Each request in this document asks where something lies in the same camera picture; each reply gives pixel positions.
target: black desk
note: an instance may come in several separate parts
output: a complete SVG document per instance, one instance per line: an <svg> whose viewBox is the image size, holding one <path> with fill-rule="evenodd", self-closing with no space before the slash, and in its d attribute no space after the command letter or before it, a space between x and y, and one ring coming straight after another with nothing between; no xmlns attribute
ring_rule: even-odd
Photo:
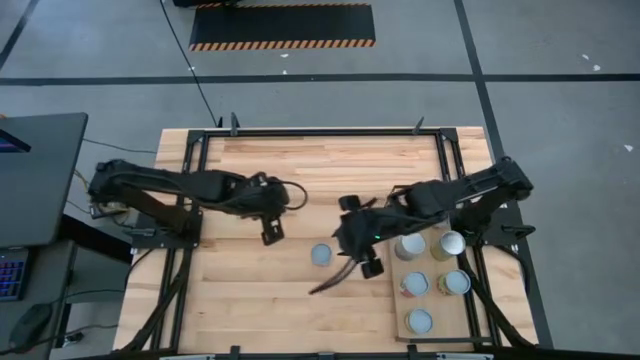
<svg viewBox="0 0 640 360"><path fill-rule="evenodd" d="M0 248L29 247L34 255L23 299L0 303L0 350L8 348L14 324L32 305L69 295L76 246L131 263L127 243L63 214L87 118L65 114L0 119L0 129L31 146L29 153L0 154ZM54 305L41 339L65 331L64 303ZM48 359L52 346L42 344L3 359Z"/></svg>
<svg viewBox="0 0 640 360"><path fill-rule="evenodd" d="M0 303L0 348L8 347L9 334L18 319L33 304L47 303L56 300L65 293L69 282L71 267L75 259L76 246L73 241L59 241L49 246L33 249L34 261L31 279L25 291L24 300ZM53 316L43 333L43 338L57 334L59 319L62 315L62 304L53 306ZM3 359L48 359L53 342L33 348L26 354L10 354Z"/></svg>

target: can lid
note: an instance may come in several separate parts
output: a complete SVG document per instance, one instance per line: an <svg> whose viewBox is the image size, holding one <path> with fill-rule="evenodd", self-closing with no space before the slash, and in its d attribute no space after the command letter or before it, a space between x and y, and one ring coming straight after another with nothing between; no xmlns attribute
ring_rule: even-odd
<svg viewBox="0 0 640 360"><path fill-rule="evenodd" d="M402 236L400 241L402 241L402 247L412 254L422 254L427 246L419 233Z"/></svg>
<svg viewBox="0 0 640 360"><path fill-rule="evenodd" d="M318 244L311 249L313 265L327 266L331 262L331 248L327 244Z"/></svg>
<svg viewBox="0 0 640 360"><path fill-rule="evenodd" d="M409 313L409 327L416 334L424 334L433 327L433 319L427 310L414 309Z"/></svg>
<svg viewBox="0 0 640 360"><path fill-rule="evenodd" d="M469 275L462 270L452 271L445 278L447 289L456 295L466 294L471 288Z"/></svg>
<svg viewBox="0 0 640 360"><path fill-rule="evenodd" d="M447 231L440 238L440 245L451 255L462 254L466 246L464 236L457 231Z"/></svg>
<svg viewBox="0 0 640 360"><path fill-rule="evenodd" d="M421 272L412 272L404 278L404 286L415 296L424 295L429 291L429 278Z"/></svg>

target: keyboard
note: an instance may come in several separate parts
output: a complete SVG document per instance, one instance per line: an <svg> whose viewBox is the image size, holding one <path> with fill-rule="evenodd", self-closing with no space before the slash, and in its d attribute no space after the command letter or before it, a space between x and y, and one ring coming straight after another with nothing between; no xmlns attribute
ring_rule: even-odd
<svg viewBox="0 0 640 360"><path fill-rule="evenodd" d="M27 287L29 250L0 250L0 301L22 299Z"/></svg>

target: open can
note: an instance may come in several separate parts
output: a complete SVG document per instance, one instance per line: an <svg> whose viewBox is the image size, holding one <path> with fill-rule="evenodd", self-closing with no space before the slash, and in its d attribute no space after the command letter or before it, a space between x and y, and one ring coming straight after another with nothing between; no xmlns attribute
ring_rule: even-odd
<svg viewBox="0 0 640 360"><path fill-rule="evenodd" d="M451 271L440 275L437 286L445 295L463 295L471 289L471 279L462 270Z"/></svg>
<svg viewBox="0 0 640 360"><path fill-rule="evenodd" d="M419 233L410 234L406 236L400 236L396 245L394 246L394 252L398 259L403 261L411 261L420 256L427 244L424 238Z"/></svg>
<svg viewBox="0 0 640 360"><path fill-rule="evenodd" d="M404 318L407 329L414 334L426 334L433 327L433 318L425 309L413 309Z"/></svg>
<svg viewBox="0 0 640 360"><path fill-rule="evenodd" d="M400 293L406 297L422 296L429 292L429 278L421 272L412 272L400 283Z"/></svg>
<svg viewBox="0 0 640 360"><path fill-rule="evenodd" d="M438 261L447 261L462 254L465 247L466 242L462 234L457 231L447 231L442 234L440 240L431 245L431 255Z"/></svg>

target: desk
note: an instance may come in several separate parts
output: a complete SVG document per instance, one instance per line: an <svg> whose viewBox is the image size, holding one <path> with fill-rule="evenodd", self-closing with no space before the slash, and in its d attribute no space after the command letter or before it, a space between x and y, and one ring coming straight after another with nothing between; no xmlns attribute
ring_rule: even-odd
<svg viewBox="0 0 640 360"><path fill-rule="evenodd" d="M287 131L280 129L282 135ZM157 168L181 171L188 132L163 132ZM461 127L457 133L467 173L491 164L482 128ZM192 158L191 169L198 160L198 156ZM216 137L208 145L205 168L244 175L260 170L299 182L309 191L309 203L283 216L287 238L270 247L259 240L258 222L204 212L202 240L191 264L179 353L228 353L232 345L240 345L243 353L406 351L407 344L395 340L390 271L370 280L354 272L338 287L309 296L314 285L343 263L334 258L326 269L313 267L309 252L318 242L337 250L336 240L329 236L338 226L339 196L384 198L394 185L440 178L434 139L295 136L293 131L285 137ZM290 194L293 204L300 200L295 190ZM173 196L156 196L175 203ZM389 269L388 246L378 245L378 254ZM518 263L494 249L485 249L484 255L496 303L521 334L535 342ZM165 251L156 250L131 275L114 348L128 343L155 307L164 259ZM486 318L480 302L476 304L481 334L487 335ZM173 311L167 314L165 329ZM469 336L465 320L452 321L448 327L454 336ZM168 345L168 332L163 334L162 346ZM419 351L471 350L468 343L417 346Z"/></svg>
<svg viewBox="0 0 640 360"><path fill-rule="evenodd" d="M31 146L28 153L0 154L0 248L29 247L31 271L22 300L0 302L0 350L20 317L33 305L60 299L72 281L76 245L126 263L130 246L63 214L80 152L87 114L0 119L0 128ZM66 301L54 304L40 339L64 333ZM52 342L8 359L48 359Z"/></svg>

